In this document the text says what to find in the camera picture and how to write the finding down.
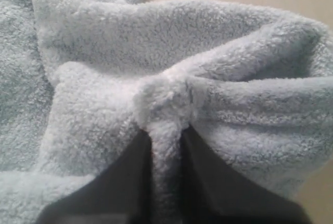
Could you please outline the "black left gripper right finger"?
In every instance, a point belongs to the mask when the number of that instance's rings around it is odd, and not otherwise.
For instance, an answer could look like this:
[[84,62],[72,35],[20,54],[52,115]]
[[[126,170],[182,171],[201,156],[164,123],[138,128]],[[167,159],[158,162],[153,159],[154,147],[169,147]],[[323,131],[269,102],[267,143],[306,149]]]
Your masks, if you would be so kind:
[[229,166],[193,127],[182,132],[180,145],[183,223],[311,223],[300,205]]

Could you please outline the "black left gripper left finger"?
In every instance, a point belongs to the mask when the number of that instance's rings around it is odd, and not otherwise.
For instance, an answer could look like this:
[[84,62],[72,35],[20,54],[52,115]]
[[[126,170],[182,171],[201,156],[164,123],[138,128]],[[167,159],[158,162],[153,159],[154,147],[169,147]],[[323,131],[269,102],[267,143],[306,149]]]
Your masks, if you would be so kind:
[[150,223],[151,140],[140,131],[87,185],[46,206],[36,223]]

